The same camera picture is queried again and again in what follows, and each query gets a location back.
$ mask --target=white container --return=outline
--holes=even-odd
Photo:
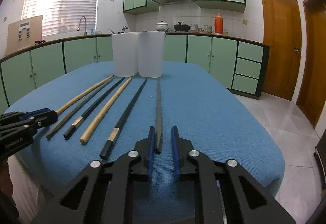
[[[164,32],[140,32],[138,72],[146,78],[158,78],[163,71]]]
[[[138,35],[139,32],[112,35],[115,76],[130,77],[138,73]]]

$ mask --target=orange thermos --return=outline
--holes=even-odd
[[[223,33],[223,18],[218,13],[216,17],[214,18],[214,25],[215,25],[215,33]]]

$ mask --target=tiled floor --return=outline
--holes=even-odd
[[[263,93],[260,100],[235,95],[280,147],[285,174],[276,200],[297,224],[305,223],[320,202],[321,179],[313,156],[319,137],[295,103]]]

